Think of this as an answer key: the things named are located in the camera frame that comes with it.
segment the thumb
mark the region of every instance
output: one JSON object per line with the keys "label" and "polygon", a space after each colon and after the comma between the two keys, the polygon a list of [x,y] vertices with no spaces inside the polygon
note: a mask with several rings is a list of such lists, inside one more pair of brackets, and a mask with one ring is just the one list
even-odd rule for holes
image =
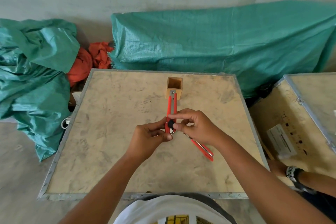
{"label": "thumb", "polygon": [[168,142],[168,141],[171,141],[173,139],[173,136],[169,133],[164,133],[164,134],[161,134],[161,135],[158,135],[157,136],[157,140],[161,142]]}
{"label": "thumb", "polygon": [[174,123],[173,128],[192,137],[193,128],[182,123]]}

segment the concrete floor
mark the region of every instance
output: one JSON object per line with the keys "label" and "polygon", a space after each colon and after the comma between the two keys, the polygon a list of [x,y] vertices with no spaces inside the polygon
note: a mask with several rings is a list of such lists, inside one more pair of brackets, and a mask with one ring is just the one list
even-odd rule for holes
{"label": "concrete floor", "polygon": [[[76,205],[75,201],[36,200],[52,160],[39,163],[34,143],[16,131],[16,124],[0,122],[0,223],[54,224]],[[217,202],[238,224],[265,223],[248,199]],[[128,203],[119,203],[109,223]]]}

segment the forearm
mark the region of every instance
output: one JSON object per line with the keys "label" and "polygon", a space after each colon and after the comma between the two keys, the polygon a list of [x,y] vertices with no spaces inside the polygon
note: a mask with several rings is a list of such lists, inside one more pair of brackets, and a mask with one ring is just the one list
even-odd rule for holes
{"label": "forearm", "polygon": [[320,211],[271,174],[225,133],[215,148],[268,224],[331,223]]}
{"label": "forearm", "polygon": [[310,172],[301,172],[298,176],[301,184],[316,191],[336,197],[336,179]]}
{"label": "forearm", "polygon": [[59,224],[107,223],[140,164],[125,155],[121,157]]}

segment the hand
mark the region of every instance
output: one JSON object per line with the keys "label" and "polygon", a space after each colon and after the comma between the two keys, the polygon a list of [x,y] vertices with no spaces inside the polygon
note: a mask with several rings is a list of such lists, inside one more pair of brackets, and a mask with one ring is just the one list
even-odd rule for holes
{"label": "hand", "polygon": [[286,176],[287,166],[278,160],[267,160],[270,171],[276,176]]}
{"label": "hand", "polygon": [[181,123],[174,123],[173,128],[182,131],[201,144],[215,146],[223,135],[226,135],[201,111],[183,109],[176,114],[168,115],[171,119],[183,119]]}
{"label": "hand", "polygon": [[171,134],[166,134],[161,130],[165,128],[165,123],[166,117],[158,122],[136,126],[125,155],[142,163],[162,142],[172,140]]}

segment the wooden crate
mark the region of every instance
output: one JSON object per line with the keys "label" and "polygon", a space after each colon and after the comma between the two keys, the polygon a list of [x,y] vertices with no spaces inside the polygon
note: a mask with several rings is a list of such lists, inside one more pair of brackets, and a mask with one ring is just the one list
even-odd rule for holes
{"label": "wooden crate", "polygon": [[[272,141],[288,139],[289,148],[292,145],[295,152],[290,154],[290,149],[282,150],[288,153],[287,157],[280,154],[284,156],[283,163],[336,178],[334,110],[336,73],[309,73],[285,75],[271,94],[260,99],[249,111],[271,154],[279,156]],[[292,185],[289,179],[282,180]]]}
{"label": "wooden crate", "polygon": [[[126,151],[137,124],[167,113],[167,78],[183,78],[178,110],[202,110],[258,162],[263,150],[234,75],[93,69],[39,197],[80,199]],[[224,158],[210,162],[183,133],[161,144],[134,173],[123,195],[201,192],[212,198],[246,198]]]}

